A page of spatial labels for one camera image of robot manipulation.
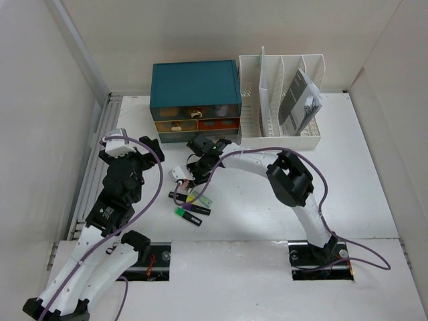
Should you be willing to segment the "grey Canon setup guide booklet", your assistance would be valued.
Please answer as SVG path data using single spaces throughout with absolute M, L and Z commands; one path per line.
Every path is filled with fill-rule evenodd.
M 282 136 L 299 136 L 322 107 L 319 88 L 302 70 L 296 72 L 278 112 Z

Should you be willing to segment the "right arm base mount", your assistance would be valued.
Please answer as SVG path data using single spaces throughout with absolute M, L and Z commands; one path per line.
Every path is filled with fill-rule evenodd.
M 306 241 L 293 241 L 288 243 L 288 249 L 294 281 L 354 280 L 349 261 L 341 261 L 327 267 L 327 265 L 348 257 L 345 242 L 339 241 L 335 247 L 324 251 Z

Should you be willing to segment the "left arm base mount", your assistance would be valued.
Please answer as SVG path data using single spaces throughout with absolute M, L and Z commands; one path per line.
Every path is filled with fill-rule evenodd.
M 171 243 L 151 243 L 149 250 L 140 251 L 134 265 L 121 276 L 129 282 L 169 281 Z

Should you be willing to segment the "yellow cap black highlighter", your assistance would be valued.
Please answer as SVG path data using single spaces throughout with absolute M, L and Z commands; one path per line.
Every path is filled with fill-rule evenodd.
M 195 199 L 192 195 L 175 193 L 173 191 L 169 193 L 169 198 L 172 199 L 176 205 L 190 205 L 194 202 Z

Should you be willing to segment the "teal desktop drawer cabinet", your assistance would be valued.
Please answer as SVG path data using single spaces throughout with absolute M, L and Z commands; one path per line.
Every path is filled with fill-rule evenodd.
M 226 117 L 213 107 L 229 105 Z M 241 93 L 235 60 L 159 63 L 152 67 L 149 110 L 160 141 L 188 142 L 198 133 L 241 142 Z

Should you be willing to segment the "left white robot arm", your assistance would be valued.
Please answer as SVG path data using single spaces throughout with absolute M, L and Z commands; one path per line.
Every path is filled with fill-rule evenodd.
M 137 220 L 143 172 L 165 156 L 156 139 L 127 137 L 123 129 L 102 139 L 99 157 L 108 165 L 103 189 L 86 217 L 76 246 L 53 282 L 23 312 L 34 320 L 89 320 L 94 306 L 132 265 L 146 263 L 150 239 L 123 232 Z

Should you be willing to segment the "clear jar of paper clips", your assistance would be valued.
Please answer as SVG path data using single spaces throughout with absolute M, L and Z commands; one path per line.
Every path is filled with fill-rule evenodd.
M 215 115 L 218 117 L 226 117 L 229 113 L 229 105 L 216 105 L 213 107 Z

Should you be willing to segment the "clear mesh document pouch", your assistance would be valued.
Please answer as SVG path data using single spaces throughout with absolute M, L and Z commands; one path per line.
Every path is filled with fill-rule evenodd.
M 269 136 L 269 118 L 270 118 L 270 103 L 268 95 L 268 81 L 267 81 L 267 68 L 265 66 L 265 47 L 261 47 L 259 55 L 259 105 L 260 105 L 260 121 L 261 121 L 261 135 L 263 137 Z

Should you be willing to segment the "green cap black highlighter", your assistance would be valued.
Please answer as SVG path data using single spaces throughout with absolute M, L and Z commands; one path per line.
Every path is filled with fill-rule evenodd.
M 183 218 L 184 220 L 192 223 L 193 225 L 200 226 L 202 224 L 202 220 L 198 217 L 194 216 L 193 214 L 190 214 L 188 211 L 184 210 L 183 208 L 177 207 L 175 209 L 175 213 Z

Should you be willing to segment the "aluminium frame rail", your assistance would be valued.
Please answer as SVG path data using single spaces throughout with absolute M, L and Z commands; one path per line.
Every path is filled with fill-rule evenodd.
M 104 134 L 117 125 L 122 97 L 113 96 L 108 89 L 64 2 L 46 1 L 45 3 L 95 97 L 78 183 L 63 236 L 64 240 L 69 241 L 79 233 L 83 220 L 95 203 L 100 190 L 106 166 L 98 158 L 101 149 L 99 141 Z

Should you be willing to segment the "purple cap black highlighter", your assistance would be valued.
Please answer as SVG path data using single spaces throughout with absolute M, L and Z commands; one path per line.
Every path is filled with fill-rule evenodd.
M 210 209 L 205 208 L 205 207 L 201 207 L 198 205 L 194 205 L 194 204 L 183 205 L 182 208 L 186 211 L 196 213 L 196 214 L 201 214 L 201 215 L 206 215 L 206 216 L 210 216 L 210 214 L 211 214 Z

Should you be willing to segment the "white perforated file organizer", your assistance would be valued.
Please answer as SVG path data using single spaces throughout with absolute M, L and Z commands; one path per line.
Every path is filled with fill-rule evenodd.
M 299 136 L 286 136 L 278 124 L 280 104 L 299 69 L 320 87 L 325 72 L 324 56 L 260 53 L 239 57 L 241 146 L 283 146 L 294 150 L 312 150 L 317 146 L 321 134 L 315 119 Z

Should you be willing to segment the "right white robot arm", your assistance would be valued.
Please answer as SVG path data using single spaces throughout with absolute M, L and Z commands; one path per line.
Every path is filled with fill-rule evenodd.
M 269 181 L 277 200 L 296 214 L 306 233 L 313 264 L 329 263 L 334 257 L 338 239 L 325 226 L 314 197 L 313 176 L 294 151 L 280 149 L 272 154 L 277 147 L 250 150 L 226 139 L 213 142 L 201 133 L 187 147 L 199 157 L 186 166 L 190 187 L 207 185 L 218 167 L 259 175 Z

